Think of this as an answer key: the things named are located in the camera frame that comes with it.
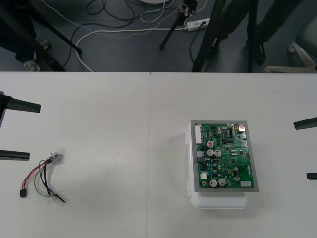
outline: green circuit board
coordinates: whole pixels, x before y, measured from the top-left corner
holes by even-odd
[[[200,188],[254,187],[243,123],[195,124],[195,130]]]

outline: electrolytic capacitor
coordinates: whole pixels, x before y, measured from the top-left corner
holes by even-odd
[[[218,183],[220,186],[225,186],[226,185],[226,180],[224,178],[221,178],[218,180]]]
[[[222,152],[221,152],[220,150],[215,150],[215,151],[214,151],[214,155],[215,155],[216,157],[220,157],[220,156],[222,155]]]
[[[217,187],[217,184],[218,184],[217,181],[214,180],[214,179],[212,179],[212,180],[209,181],[209,186],[210,186],[210,187]]]
[[[208,155],[209,157],[213,156],[214,155],[214,151],[213,150],[208,150],[206,152],[206,155]]]

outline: power strip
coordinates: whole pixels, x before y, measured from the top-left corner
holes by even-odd
[[[199,21],[190,21],[190,22],[187,22],[186,26],[187,26],[187,30],[188,30],[188,31],[196,31],[196,30],[198,30],[198,29],[207,28],[208,23],[209,23],[209,18],[207,18],[207,19],[202,19],[202,20],[199,20]]]

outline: person's leg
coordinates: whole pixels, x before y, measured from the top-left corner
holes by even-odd
[[[263,42],[267,42],[283,25],[302,0],[275,0],[273,6],[257,26],[255,32],[255,60],[262,64],[266,59]]]
[[[212,43],[208,50],[208,54],[213,55],[217,52],[219,44],[222,40],[237,29],[241,21],[246,17],[249,12],[250,0],[232,0],[228,7],[221,15],[221,31],[219,36]]]

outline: tripod leg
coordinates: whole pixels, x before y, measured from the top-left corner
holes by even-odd
[[[53,71],[65,72],[65,69],[34,39],[31,33],[0,3],[0,20],[10,27],[26,44],[42,58]]]
[[[258,0],[250,1],[249,6],[249,24],[248,24],[248,48],[249,48],[249,58],[248,58],[248,73],[252,73],[253,66],[253,44],[254,44],[254,34],[257,26],[257,12],[258,12]]]
[[[170,38],[170,36],[173,34],[174,30],[176,29],[177,25],[178,25],[178,21],[181,17],[181,13],[178,13],[177,19],[174,22],[172,28],[170,29],[170,31],[168,32],[167,36],[165,37],[164,41],[162,42],[162,44],[159,46],[160,50],[164,50],[165,44],[167,43],[168,39]]]
[[[54,34],[56,34],[58,37],[60,37],[62,40],[64,40],[67,44],[69,44],[72,48],[74,48],[79,54],[81,54],[81,49],[77,47],[74,43],[72,43],[69,39],[67,39],[63,34],[61,34],[59,31],[57,31],[54,27],[50,25],[50,23],[42,16],[40,15],[35,8],[31,4],[28,5],[28,10],[30,11],[31,16],[40,24],[43,26],[49,28]]]
[[[219,25],[219,19],[221,17],[222,10],[225,3],[226,3],[225,0],[216,0],[213,6],[209,24],[207,26],[198,55],[194,61],[192,72],[201,72],[202,67],[204,66],[204,58],[205,58],[206,52],[208,48],[210,47],[210,45],[212,44],[212,42],[217,37],[219,29],[221,29],[221,26]]]

